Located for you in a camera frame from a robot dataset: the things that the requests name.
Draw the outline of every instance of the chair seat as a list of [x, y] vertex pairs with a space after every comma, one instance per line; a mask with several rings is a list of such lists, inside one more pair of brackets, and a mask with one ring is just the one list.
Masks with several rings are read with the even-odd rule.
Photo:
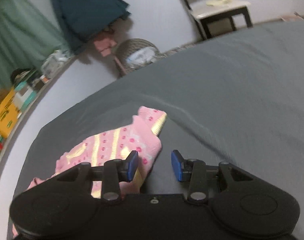
[[206, 4], [200, 5], [194, 8], [193, 10], [191, 10], [190, 13], [195, 19], [200, 20], [227, 11], [232, 11], [234, 9], [246, 7], [249, 5], [251, 4], [247, 1], [232, 0], [232, 2], [220, 6], [208, 6]]

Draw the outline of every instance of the laundry basket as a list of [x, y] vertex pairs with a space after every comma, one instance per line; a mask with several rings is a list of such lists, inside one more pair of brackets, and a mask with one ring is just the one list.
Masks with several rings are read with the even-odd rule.
[[159, 49], [149, 41], [142, 39], [129, 39], [121, 43], [115, 51], [114, 60], [116, 62], [116, 67], [118, 68], [121, 76], [127, 75], [143, 66], [132, 67], [127, 64], [126, 59], [134, 52], [143, 49], [145, 47], [154, 47], [157, 49], [156, 54], [160, 54]]

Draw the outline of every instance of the white chair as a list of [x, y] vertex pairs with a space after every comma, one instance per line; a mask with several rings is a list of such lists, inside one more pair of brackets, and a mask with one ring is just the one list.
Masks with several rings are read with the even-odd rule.
[[208, 6], [202, 4], [197, 8], [191, 8], [188, 0], [184, 0], [190, 14], [194, 18], [196, 25], [199, 29], [203, 40], [212, 38], [208, 24], [226, 19], [230, 20], [232, 30], [236, 31], [232, 16], [243, 14], [247, 27], [252, 27], [252, 22], [247, 6], [250, 5], [247, 1], [232, 0], [230, 3], [226, 3], [220, 6]]

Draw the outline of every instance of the pink sock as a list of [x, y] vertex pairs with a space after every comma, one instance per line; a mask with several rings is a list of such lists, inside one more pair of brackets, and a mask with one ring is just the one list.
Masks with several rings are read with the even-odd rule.
[[[143, 119], [136, 115], [133, 116], [131, 125], [101, 133], [99, 137], [104, 146], [101, 147], [100, 143], [98, 155], [102, 155], [100, 162], [96, 163], [97, 166], [102, 166], [108, 160], [124, 160], [133, 150], [139, 153], [139, 167], [134, 180], [130, 183], [120, 183], [123, 196], [139, 193], [140, 187], [150, 172], [158, 152], [161, 150], [162, 145], [159, 138], [152, 133]], [[101, 181], [93, 183], [93, 197], [100, 197], [101, 185]]]
[[157, 109], [141, 106], [138, 110], [141, 117], [155, 135], [159, 135], [166, 120], [166, 113]]

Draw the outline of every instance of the gray bed sheet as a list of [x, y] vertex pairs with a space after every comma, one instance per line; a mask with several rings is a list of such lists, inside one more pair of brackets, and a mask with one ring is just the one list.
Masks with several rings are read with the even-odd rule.
[[88, 136], [130, 124], [142, 105], [168, 114], [142, 192], [186, 190], [172, 172], [173, 149], [209, 165], [227, 160], [299, 201], [294, 235], [304, 239], [304, 22], [206, 41], [89, 96], [42, 128], [15, 196], [34, 177], [50, 177], [56, 160]]

